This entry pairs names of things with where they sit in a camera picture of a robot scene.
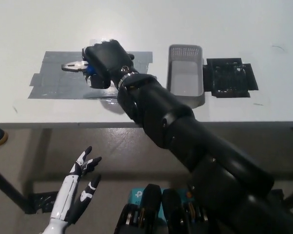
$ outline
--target black robotic arm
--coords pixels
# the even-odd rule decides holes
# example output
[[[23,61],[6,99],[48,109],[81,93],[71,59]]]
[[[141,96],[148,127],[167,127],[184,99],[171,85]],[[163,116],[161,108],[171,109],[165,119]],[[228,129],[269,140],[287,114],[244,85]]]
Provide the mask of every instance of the black robotic arm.
[[[274,179],[203,127],[154,76],[139,74],[118,41],[87,47],[83,56],[114,82],[126,114],[190,171],[188,187],[200,205],[240,234],[293,234],[293,214],[269,199]]]

